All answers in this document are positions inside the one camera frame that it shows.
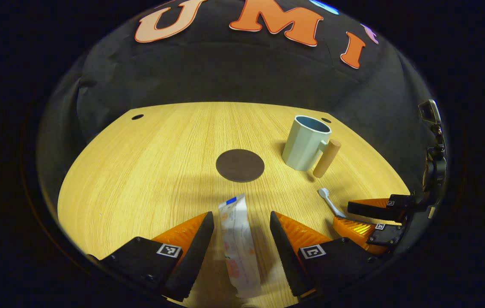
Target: wooden mug handle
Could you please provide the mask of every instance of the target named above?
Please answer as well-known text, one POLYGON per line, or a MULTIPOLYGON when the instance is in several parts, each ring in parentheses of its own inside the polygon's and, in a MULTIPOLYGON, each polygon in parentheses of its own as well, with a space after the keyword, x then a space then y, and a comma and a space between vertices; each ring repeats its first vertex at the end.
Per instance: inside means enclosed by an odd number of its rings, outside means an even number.
POLYGON ((322 157, 316 164, 315 170, 312 172, 315 177, 321 178, 326 173, 326 170, 328 170, 328 167, 338 154, 341 146, 342 144, 339 141, 330 139, 326 149, 322 153, 322 157))

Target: black fabric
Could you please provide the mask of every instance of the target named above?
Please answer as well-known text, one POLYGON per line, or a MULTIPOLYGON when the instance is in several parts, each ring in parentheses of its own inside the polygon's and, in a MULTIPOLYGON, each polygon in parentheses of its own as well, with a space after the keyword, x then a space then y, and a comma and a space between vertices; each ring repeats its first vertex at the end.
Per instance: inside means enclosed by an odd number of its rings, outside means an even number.
MULTIPOLYGON (((183 0, 158 9, 158 28, 172 25, 183 0)), ((194 101, 244 101, 325 111, 375 148, 406 183, 421 191, 425 148, 434 138, 419 118, 417 105, 434 99, 416 68, 376 33, 371 41, 360 23, 334 15, 307 0, 277 0, 286 11, 297 6, 318 12, 317 47, 280 33, 235 31, 244 1, 203 2, 181 33, 153 41, 134 40, 139 20, 121 25, 80 57, 43 116, 37 167, 53 208, 66 172, 96 135, 126 111, 151 105, 194 101), (346 32, 366 43, 360 68, 340 60, 346 32)))

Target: letter m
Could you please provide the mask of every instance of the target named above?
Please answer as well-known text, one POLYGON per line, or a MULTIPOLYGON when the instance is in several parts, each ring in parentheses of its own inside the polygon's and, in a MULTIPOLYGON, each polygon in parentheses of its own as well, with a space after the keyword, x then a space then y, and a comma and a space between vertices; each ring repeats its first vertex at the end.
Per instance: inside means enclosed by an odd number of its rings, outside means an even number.
POLYGON ((270 33, 279 33, 293 23, 292 29, 284 33, 287 38, 311 47, 317 45, 315 32, 318 22, 323 20, 323 17, 306 8, 294 8, 284 12, 275 0, 246 0, 240 17, 230 23, 229 27, 234 30, 258 32, 262 29, 258 23, 260 15, 270 33))

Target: orange letter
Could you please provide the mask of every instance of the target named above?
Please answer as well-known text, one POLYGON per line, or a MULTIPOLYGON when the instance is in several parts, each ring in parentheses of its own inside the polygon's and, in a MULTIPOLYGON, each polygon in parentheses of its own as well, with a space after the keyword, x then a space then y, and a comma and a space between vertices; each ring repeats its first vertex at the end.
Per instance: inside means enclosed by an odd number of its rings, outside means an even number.
POLYGON ((358 38, 358 36, 347 33, 348 36, 348 46, 344 54, 341 55, 341 59, 347 65, 352 68, 360 68, 360 63, 358 63, 358 58, 360 58, 360 52, 366 44, 358 38))
POLYGON ((270 33, 279 33, 289 24, 293 23, 292 29, 284 35, 299 43, 315 47, 315 31, 322 16, 306 8, 294 8, 284 12, 275 0, 246 0, 241 15, 237 21, 229 24, 234 30, 258 32, 262 26, 258 23, 261 14, 270 33))
POLYGON ((158 19, 162 13, 170 10, 170 8, 163 8, 143 17, 136 30, 135 40, 140 43, 149 43, 180 33, 193 22, 199 6, 205 1, 207 0, 189 0, 180 3, 179 6, 183 7, 182 11, 179 13, 178 20, 170 27, 157 29, 158 19))

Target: wooden table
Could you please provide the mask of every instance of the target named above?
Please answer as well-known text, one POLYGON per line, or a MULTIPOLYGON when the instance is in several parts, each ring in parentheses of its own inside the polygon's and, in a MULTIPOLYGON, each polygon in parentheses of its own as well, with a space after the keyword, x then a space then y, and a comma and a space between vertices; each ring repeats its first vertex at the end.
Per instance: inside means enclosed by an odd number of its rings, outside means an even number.
MULTIPOLYGON (((60 224, 84 253, 103 259, 134 236, 153 238, 207 211, 214 234, 188 307, 286 307, 292 296, 269 230, 272 210, 331 238, 333 214, 317 190, 346 212, 353 199, 409 194, 395 170, 355 132, 328 113, 250 103, 183 103, 133 109, 105 128, 71 166, 58 200, 60 224), (136 115, 144 115, 132 120, 136 115), (286 166, 281 158, 296 115, 326 118, 342 148, 324 177, 286 166), (217 157, 242 148, 264 160, 248 183, 223 178, 217 157), (263 294, 236 298, 218 232, 217 206, 246 193, 263 294)), ((381 222, 349 214, 369 222, 381 222)))

